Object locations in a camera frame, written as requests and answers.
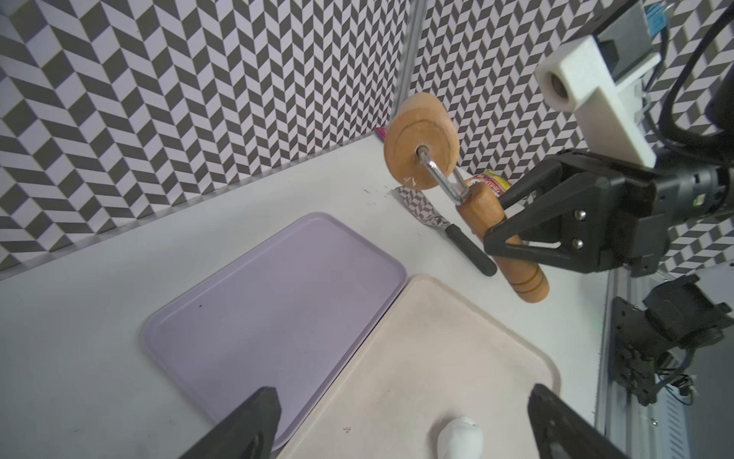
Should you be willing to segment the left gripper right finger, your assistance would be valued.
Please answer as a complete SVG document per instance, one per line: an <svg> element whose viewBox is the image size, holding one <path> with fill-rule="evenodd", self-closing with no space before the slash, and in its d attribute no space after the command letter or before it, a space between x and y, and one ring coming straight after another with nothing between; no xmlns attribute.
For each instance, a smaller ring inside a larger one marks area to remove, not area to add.
<svg viewBox="0 0 734 459"><path fill-rule="evenodd" d="M536 384L531 390L528 414L542 459L626 458L622 451L543 384Z"/></svg>

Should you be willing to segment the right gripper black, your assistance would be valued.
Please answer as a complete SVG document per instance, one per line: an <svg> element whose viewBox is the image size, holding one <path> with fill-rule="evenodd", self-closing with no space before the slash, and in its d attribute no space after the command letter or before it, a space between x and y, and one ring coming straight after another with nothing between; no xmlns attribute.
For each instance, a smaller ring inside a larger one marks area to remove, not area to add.
<svg viewBox="0 0 734 459"><path fill-rule="evenodd" d="M644 277L667 253L670 228L733 212L732 163L664 153L645 168L572 150L558 160L544 159L499 198L508 210L538 193L486 234L486 252L577 273L626 266Z"/></svg>

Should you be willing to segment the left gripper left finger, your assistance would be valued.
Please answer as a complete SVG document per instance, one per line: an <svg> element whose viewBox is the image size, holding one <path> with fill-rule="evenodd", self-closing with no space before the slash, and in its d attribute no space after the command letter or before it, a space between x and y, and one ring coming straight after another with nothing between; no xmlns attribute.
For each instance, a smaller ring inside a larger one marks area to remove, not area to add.
<svg viewBox="0 0 734 459"><path fill-rule="evenodd" d="M180 458L270 458L280 416L276 389L259 388Z"/></svg>

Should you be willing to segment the white dough ball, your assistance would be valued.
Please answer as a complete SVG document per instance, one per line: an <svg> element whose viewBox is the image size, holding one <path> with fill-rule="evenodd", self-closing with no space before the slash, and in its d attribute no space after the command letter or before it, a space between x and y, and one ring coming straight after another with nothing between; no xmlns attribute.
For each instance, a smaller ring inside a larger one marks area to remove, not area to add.
<svg viewBox="0 0 734 459"><path fill-rule="evenodd" d="M439 459L480 459L483 452L483 430L466 416L451 420L439 433Z"/></svg>

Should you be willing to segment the beige plastic tray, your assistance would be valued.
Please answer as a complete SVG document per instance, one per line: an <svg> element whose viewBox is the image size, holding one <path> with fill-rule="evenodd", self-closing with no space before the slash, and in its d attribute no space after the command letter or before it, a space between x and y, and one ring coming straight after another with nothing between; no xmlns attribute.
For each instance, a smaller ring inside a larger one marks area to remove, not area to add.
<svg viewBox="0 0 734 459"><path fill-rule="evenodd" d="M487 458L534 458L531 390L560 390L552 360L428 275L403 289L282 449L284 458L433 458L466 416Z"/></svg>

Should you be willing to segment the wooden dough roller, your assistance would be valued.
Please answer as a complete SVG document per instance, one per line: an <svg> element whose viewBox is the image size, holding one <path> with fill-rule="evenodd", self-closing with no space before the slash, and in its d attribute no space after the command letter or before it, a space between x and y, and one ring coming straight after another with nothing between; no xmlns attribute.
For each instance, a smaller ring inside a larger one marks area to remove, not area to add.
<svg viewBox="0 0 734 459"><path fill-rule="evenodd" d="M426 191L439 187L464 223L479 238L506 220L499 198L484 183L468 186L458 172L460 141L447 109L435 96L418 93L400 106L383 142L391 176L401 187ZM538 303L550 283L535 262L490 257L521 300Z"/></svg>

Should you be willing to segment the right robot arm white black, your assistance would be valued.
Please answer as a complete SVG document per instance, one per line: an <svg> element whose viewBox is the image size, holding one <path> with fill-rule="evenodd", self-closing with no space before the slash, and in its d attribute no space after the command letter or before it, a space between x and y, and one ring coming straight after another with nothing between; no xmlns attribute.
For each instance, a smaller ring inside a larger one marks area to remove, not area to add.
<svg viewBox="0 0 734 459"><path fill-rule="evenodd" d="M484 236L485 252L577 273L627 266L633 277L652 275L672 227L733 214L732 74L705 115L721 130L710 145L663 149L654 168L574 149L546 157L501 197L507 208L537 194Z"/></svg>

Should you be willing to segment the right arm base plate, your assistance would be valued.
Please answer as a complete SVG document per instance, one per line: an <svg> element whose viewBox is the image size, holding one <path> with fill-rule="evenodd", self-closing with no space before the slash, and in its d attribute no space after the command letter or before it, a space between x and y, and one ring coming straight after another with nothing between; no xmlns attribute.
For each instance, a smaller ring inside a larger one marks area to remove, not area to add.
<svg viewBox="0 0 734 459"><path fill-rule="evenodd" d="M661 283L644 298L642 310L621 302L620 338L631 357L629 373L620 378L644 407L684 376L699 349L721 342L733 325L732 308L713 302L698 281L686 275Z"/></svg>

